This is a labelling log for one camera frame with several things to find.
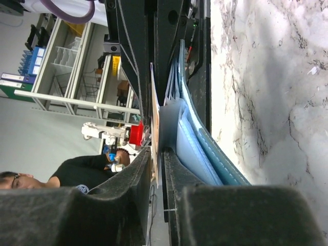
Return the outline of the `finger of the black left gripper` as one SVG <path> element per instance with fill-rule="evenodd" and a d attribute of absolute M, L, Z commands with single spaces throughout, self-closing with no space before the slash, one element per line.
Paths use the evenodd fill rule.
<path fill-rule="evenodd" d="M 211 129 L 210 1 L 157 1 L 154 14 L 154 75 L 160 105 L 173 57 L 186 42 L 187 86 L 204 127 Z"/>
<path fill-rule="evenodd" d="M 143 122 L 150 121 L 148 20 L 145 1 L 104 1 L 112 41 L 120 46 L 121 65 L 139 101 Z"/>

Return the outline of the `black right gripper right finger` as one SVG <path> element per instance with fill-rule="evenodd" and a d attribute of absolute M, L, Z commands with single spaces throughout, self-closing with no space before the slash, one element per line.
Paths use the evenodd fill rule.
<path fill-rule="evenodd" d="M 210 186 L 162 153 L 170 245 L 325 245 L 305 198 L 282 186 Z"/>

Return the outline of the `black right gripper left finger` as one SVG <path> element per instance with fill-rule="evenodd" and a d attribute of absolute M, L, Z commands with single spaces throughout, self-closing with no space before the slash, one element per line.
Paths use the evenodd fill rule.
<path fill-rule="evenodd" d="M 84 194 L 1 190 L 1 245 L 145 245 L 151 151 Z"/>

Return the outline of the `gold credit card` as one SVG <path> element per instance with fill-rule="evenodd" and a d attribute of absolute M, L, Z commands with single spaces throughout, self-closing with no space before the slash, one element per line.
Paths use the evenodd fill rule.
<path fill-rule="evenodd" d="M 150 76 L 151 76 L 151 106 L 152 106 L 152 159 L 153 159 L 153 172 L 152 177 L 156 181 L 157 187 L 161 185 L 159 178 L 159 163 L 158 163 L 158 147 L 159 147 L 159 103 L 155 87 L 153 63 L 150 63 Z"/>

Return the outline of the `blue leather card holder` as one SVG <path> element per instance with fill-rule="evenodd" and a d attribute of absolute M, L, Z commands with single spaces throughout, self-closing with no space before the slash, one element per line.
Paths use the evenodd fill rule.
<path fill-rule="evenodd" d="M 208 185 L 249 185 L 200 121 L 187 86 L 183 39 L 177 48 L 159 111 L 162 145 L 171 147 L 182 165 Z"/>

